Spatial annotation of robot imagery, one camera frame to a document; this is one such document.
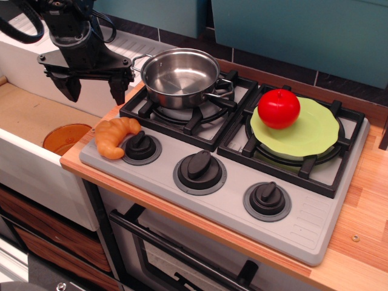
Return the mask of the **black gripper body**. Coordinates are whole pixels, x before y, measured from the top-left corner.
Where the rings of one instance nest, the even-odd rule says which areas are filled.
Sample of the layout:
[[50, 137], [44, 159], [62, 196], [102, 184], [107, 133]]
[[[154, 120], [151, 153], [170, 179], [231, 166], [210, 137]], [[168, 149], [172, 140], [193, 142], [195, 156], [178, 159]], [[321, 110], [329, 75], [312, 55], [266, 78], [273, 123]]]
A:
[[81, 79], [133, 82], [135, 78], [130, 60], [99, 41], [66, 45], [39, 55], [37, 61], [44, 66], [47, 77], [57, 83]]

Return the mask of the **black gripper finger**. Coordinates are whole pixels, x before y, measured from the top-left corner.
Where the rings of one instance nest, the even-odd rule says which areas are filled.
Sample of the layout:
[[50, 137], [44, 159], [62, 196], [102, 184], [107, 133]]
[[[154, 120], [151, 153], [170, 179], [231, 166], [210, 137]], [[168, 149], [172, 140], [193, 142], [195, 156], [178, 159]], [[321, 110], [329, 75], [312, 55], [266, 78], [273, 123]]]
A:
[[125, 92], [128, 90], [129, 83], [127, 76], [112, 76], [109, 79], [110, 93], [117, 105], [125, 103]]
[[51, 73], [50, 78], [56, 88], [70, 101], [77, 102], [81, 92], [81, 83], [77, 75]]

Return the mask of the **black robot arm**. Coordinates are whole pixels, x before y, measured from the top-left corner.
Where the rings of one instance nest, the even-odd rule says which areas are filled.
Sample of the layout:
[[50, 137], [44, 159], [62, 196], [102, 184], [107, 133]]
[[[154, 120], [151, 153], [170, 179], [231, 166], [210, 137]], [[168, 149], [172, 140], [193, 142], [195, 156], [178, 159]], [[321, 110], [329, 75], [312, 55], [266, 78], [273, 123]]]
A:
[[45, 74], [70, 101], [77, 102], [81, 80], [107, 81], [118, 105], [125, 102], [125, 93], [135, 74], [129, 58], [119, 55], [107, 44], [116, 38], [111, 19], [97, 12], [93, 1], [13, 1], [34, 26], [28, 35], [1, 20], [1, 31], [25, 44], [40, 41], [49, 32], [56, 50], [38, 56]]

